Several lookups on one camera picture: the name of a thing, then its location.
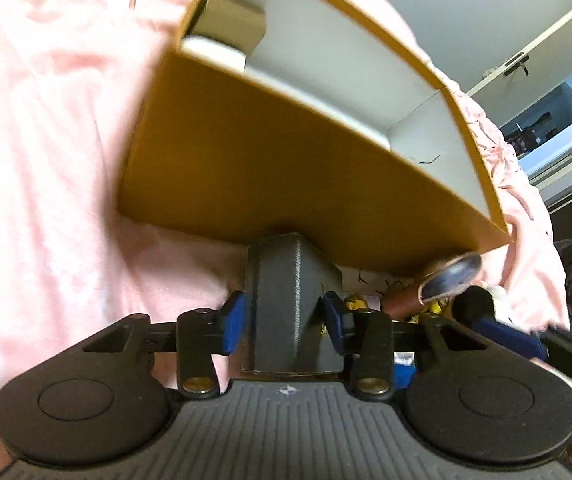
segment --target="ribbed gray plate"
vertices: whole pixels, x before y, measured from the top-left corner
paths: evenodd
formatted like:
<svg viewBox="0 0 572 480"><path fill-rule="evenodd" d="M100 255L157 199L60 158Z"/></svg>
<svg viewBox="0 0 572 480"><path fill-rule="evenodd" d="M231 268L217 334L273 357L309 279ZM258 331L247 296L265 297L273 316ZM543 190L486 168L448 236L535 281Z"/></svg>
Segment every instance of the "ribbed gray plate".
<svg viewBox="0 0 572 480"><path fill-rule="evenodd" d="M118 463L77 471L15 462L2 480L566 480L557 462L521 472L466 468L424 449L385 404L339 383L236 381L188 402L156 443Z"/></svg>

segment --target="screw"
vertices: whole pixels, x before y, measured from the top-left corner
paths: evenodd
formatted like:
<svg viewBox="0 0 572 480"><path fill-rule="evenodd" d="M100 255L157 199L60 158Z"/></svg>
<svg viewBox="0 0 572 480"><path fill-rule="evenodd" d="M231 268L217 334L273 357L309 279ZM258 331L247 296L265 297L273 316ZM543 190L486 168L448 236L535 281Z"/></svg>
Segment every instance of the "screw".
<svg viewBox="0 0 572 480"><path fill-rule="evenodd" d="M207 394L215 388L215 382L210 377L189 377L182 386L192 394Z"/></svg>
<svg viewBox="0 0 572 480"><path fill-rule="evenodd" d="M380 377L364 377L357 381L357 387L364 394L381 395L390 389L390 384Z"/></svg>

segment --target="pink fabric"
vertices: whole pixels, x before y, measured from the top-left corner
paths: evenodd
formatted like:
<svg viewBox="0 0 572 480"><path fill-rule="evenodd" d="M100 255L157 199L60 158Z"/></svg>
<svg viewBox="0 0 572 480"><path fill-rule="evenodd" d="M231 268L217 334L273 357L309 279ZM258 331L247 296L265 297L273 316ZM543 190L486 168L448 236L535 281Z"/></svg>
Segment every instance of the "pink fabric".
<svg viewBox="0 0 572 480"><path fill-rule="evenodd" d="M153 322L216 307L244 248L114 213L129 128L190 0L0 0L0 387L131 312ZM385 0L352 0L430 59ZM550 220L512 148L445 76L492 174L516 244L484 257L527 327L568 323ZM217 362L222 381L226 363ZM173 363L160 362L160 380ZM0 468L8 457L0 443Z"/></svg>

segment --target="dark gray box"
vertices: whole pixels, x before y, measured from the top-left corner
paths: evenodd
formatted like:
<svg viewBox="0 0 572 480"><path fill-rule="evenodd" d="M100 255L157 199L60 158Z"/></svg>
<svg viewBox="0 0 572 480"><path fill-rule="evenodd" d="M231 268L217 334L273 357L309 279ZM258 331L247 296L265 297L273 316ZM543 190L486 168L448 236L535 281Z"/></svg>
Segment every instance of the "dark gray box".
<svg viewBox="0 0 572 480"><path fill-rule="evenodd" d="M286 374L336 373L344 358L333 348L316 309L326 292L341 294L342 273L297 233L248 248L245 368Z"/></svg>

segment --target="open cardboard box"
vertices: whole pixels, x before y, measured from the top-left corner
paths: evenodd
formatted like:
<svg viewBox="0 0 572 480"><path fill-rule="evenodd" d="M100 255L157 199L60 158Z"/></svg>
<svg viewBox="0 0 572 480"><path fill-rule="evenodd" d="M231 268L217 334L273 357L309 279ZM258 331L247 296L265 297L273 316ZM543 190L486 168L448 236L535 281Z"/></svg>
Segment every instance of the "open cardboard box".
<svg viewBox="0 0 572 480"><path fill-rule="evenodd" d="M381 271L509 242L456 102L384 28L347 0L234 0L256 25L250 46L229 42L246 53L234 70L182 47L204 1L141 109L123 215L242 244L297 231Z"/></svg>

